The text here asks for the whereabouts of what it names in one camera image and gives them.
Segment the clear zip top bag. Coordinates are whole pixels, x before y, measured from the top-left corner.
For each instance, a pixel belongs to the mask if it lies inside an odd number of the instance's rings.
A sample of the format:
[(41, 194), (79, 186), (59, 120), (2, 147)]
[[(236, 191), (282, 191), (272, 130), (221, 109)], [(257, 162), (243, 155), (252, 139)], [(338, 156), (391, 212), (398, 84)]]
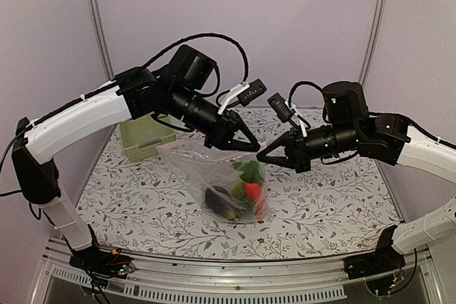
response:
[[(171, 142), (157, 148), (161, 159), (167, 164), (184, 188), (191, 194), (195, 201), (199, 202), (201, 209), (226, 223), (249, 224), (256, 221), (264, 221), (270, 215), (268, 205), (268, 191), (266, 170), (263, 163), (257, 160), (253, 152), (221, 151), (209, 149), (203, 145), (202, 139), (185, 139)], [(238, 182), (243, 182), (240, 172), (232, 166), (233, 162), (246, 162), (254, 160), (259, 163), (264, 181), (260, 186), (265, 199), (264, 216), (262, 220), (257, 217), (247, 220), (228, 221), (224, 217), (215, 214), (204, 203), (204, 191), (214, 186), (225, 188), (230, 194), (232, 188)], [(236, 199), (227, 198), (234, 207)]]

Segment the toy carrot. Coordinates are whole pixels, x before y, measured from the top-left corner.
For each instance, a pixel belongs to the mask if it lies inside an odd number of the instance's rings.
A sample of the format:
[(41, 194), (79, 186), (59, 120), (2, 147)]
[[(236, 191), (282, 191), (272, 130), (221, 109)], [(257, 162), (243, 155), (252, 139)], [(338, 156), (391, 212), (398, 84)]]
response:
[(257, 183), (245, 183), (244, 188), (247, 198), (253, 201), (255, 204), (257, 218), (259, 220), (262, 220), (264, 216), (265, 205), (262, 187), (260, 186), (260, 184)]

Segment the toy eggplant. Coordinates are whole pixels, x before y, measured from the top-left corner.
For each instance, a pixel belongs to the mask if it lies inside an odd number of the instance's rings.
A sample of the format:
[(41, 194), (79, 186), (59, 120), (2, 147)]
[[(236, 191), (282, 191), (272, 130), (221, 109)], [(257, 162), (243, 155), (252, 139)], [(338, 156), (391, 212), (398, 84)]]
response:
[(214, 186), (213, 188), (206, 188), (204, 191), (204, 203), (208, 209), (228, 221), (236, 221), (236, 211), (230, 201), (227, 200), (230, 197), (231, 194), (223, 187)]

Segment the toy cucumber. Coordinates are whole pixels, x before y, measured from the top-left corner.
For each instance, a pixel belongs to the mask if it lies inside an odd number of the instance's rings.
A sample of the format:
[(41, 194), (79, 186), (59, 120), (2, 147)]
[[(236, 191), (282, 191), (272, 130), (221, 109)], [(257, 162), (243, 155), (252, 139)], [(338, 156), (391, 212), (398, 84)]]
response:
[(246, 197), (237, 199), (235, 211), (239, 220), (253, 219), (257, 217), (257, 204)]

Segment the toy yellow corn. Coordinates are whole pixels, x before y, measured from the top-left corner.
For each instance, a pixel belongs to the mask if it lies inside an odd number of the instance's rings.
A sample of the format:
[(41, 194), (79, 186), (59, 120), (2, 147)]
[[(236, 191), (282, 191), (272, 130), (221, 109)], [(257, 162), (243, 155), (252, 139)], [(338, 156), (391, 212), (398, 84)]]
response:
[(246, 198), (246, 189), (245, 189), (245, 183), (244, 182), (238, 182), (235, 184), (232, 188), (231, 195), (235, 199), (243, 199)]

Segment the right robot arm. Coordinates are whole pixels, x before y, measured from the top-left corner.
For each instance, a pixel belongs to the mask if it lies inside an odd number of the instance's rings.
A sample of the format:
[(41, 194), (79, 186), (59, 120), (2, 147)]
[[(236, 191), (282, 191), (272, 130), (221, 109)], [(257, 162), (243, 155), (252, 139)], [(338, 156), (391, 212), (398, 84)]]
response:
[(415, 121), (396, 113), (371, 112), (360, 83), (338, 81), (320, 87), (310, 81), (293, 85), (317, 89), (323, 98), (324, 125), (311, 128), (298, 113), (292, 98), (272, 95), (268, 103), (282, 122), (300, 121), (260, 151), (256, 158), (265, 164), (307, 172), (311, 161), (327, 164), (351, 157), (367, 157), (386, 164), (411, 167), (455, 182), (455, 145), (430, 134)]

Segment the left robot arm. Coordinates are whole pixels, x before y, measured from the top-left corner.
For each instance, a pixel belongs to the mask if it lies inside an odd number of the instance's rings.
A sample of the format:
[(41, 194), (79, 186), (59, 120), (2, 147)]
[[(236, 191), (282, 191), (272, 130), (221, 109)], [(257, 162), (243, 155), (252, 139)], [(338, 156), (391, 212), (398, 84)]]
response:
[(18, 122), (11, 157), (21, 191), (62, 233), (73, 266), (113, 275), (125, 272), (131, 260), (100, 249), (92, 228), (60, 188), (54, 157), (103, 128), (145, 115), (180, 120), (187, 130), (204, 135), (205, 147), (256, 152), (259, 142), (229, 104), (232, 100), (249, 104), (264, 94), (265, 85), (260, 80), (244, 81), (227, 92), (221, 105), (213, 105), (201, 89), (218, 71), (214, 60), (183, 45), (158, 70), (131, 68), (45, 117)]

